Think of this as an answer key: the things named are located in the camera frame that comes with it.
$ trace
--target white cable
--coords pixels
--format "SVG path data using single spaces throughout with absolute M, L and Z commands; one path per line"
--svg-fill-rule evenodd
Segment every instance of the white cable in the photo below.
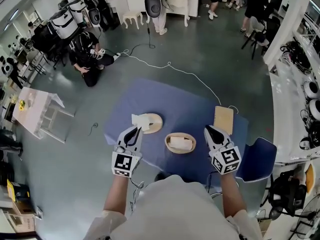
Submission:
M 208 85 L 206 85 L 206 84 L 205 84 L 197 75 L 195 75 L 194 73 L 185 72 L 185 71 L 183 71 L 183 70 L 176 69 L 175 67 L 171 66 L 171 61 L 169 61 L 169 62 L 167 63 L 167 65 L 165 65 L 165 66 L 154 66 L 154 65 L 150 65 L 149 63 L 147 63 L 146 61 L 144 61 L 144 60 L 142 60 L 142 59 L 139 59 L 138 57 L 129 55 L 128 52 L 129 52 L 129 50 L 128 50 L 128 49 L 125 49 L 123 52 L 120 52 L 120 54 L 125 54 L 125 55 L 127 55 L 128 57 L 135 58 L 136 60 L 138 60 L 138 61 L 140 61 L 140 62 L 143 62 L 143 63 L 147 64 L 149 67 L 152 67 L 152 68 L 164 69 L 164 68 L 170 67 L 170 68 L 172 68 L 172 69 L 174 69 L 174 70 L 176 70 L 176 71 L 182 72 L 182 73 L 184 73 L 184 74 L 193 75 L 196 79 L 198 79 L 205 87 L 207 87 L 207 88 L 213 93 L 213 95 L 217 98 L 220 106 L 222 106 L 219 97 L 214 93 L 214 91 L 213 91 Z M 237 111 L 236 113 L 237 113 L 237 114 L 239 113 L 239 110 L 237 109 L 237 107 L 235 107 L 234 105 L 230 105 L 229 108 L 231 108 L 231 107 L 233 107 L 233 108 L 236 109 L 236 111 Z

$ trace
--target white stool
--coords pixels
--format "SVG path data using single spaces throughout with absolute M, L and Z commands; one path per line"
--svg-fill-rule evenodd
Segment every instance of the white stool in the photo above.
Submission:
M 122 19 L 123 22 L 125 24 L 125 28 L 128 28 L 128 24 L 126 22 L 126 19 L 130 20 L 130 24 L 132 24 L 132 19 L 135 20 L 135 24 L 136 24 L 136 28 L 139 29 L 139 25 L 138 25 L 138 17 L 140 16 L 140 21 L 141 21 L 141 25 L 143 25 L 144 23 L 142 22 L 142 13 L 140 11 L 128 11 L 126 12 Z

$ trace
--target white pants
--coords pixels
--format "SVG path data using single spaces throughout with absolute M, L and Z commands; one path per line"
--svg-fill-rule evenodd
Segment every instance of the white pants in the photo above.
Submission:
M 155 31 L 157 31 L 157 32 L 164 31 L 165 26 L 166 26 L 166 17 L 167 17 L 167 8 L 162 6 L 161 13 L 160 13 L 159 17 L 152 18 Z
M 261 24 L 256 17 L 251 17 L 250 18 L 250 26 L 249 26 L 249 30 L 247 32 L 247 35 L 250 36 L 251 33 L 255 30 L 255 31 L 263 31 L 265 28 L 265 26 L 263 24 Z

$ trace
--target gray floor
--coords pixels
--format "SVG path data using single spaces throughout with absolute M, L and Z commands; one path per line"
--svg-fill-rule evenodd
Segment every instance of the gray floor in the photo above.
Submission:
M 189 27 L 184 27 L 182 17 L 168 15 L 168 32 L 163 36 L 156 34 L 150 24 L 151 43 L 156 48 L 140 46 L 132 55 L 157 66 L 170 61 L 177 69 L 195 73 L 219 96 L 223 106 L 237 106 L 240 114 L 249 120 L 248 144 L 258 136 L 272 141 L 273 101 L 267 67 L 260 50 L 252 61 L 250 47 L 240 49 L 245 41 L 239 32 L 244 10 L 236 12 L 221 4 L 216 12 L 219 17 L 213 21 L 208 20 L 207 11 L 202 6 L 199 17 L 192 18 Z M 134 25 L 129 29 L 120 26 L 100 37 L 101 46 L 115 52 L 148 41 L 146 24 L 140 30 Z M 16 181 L 29 184 L 33 202 L 43 210 L 44 218 L 37 222 L 38 234 L 43 239 L 82 239 L 93 217 L 101 211 L 113 178 L 113 147 L 106 143 L 103 124 L 120 95 L 138 77 L 215 100 L 193 76 L 169 68 L 151 68 L 133 58 L 119 58 L 104 70 L 94 88 L 85 86 L 69 62 L 47 76 L 37 77 L 32 84 L 32 88 L 57 93 L 66 109 L 76 112 L 74 118 L 60 114 L 55 121 L 57 134 L 67 136 L 65 144 L 49 136 L 39 140 L 19 127 L 23 161 L 10 158 Z M 95 122 L 98 128 L 88 136 Z M 156 169 L 142 163 L 134 179 L 151 183 L 156 173 Z M 252 193 L 246 194 L 256 199 L 256 190 L 250 189 Z M 133 190 L 131 185 L 129 201 Z

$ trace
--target blue tablecloth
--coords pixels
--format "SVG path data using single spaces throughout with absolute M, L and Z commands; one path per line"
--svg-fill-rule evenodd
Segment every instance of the blue tablecloth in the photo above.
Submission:
M 163 127 L 142 138 L 142 159 L 162 171 L 207 184 L 209 173 L 215 171 L 208 159 L 204 129 L 213 125 L 215 107 L 219 104 L 187 91 L 147 79 L 136 79 L 114 106 L 104 127 L 109 145 L 117 142 L 119 134 L 132 126 L 131 114 L 155 113 L 162 117 Z M 188 154 L 174 154 L 165 145 L 170 133 L 187 133 L 196 139 L 195 150 Z M 244 153 L 248 132 L 248 121 L 238 114 L 233 118 L 233 133 L 230 136 Z M 220 186 L 218 175 L 213 174 L 212 186 Z

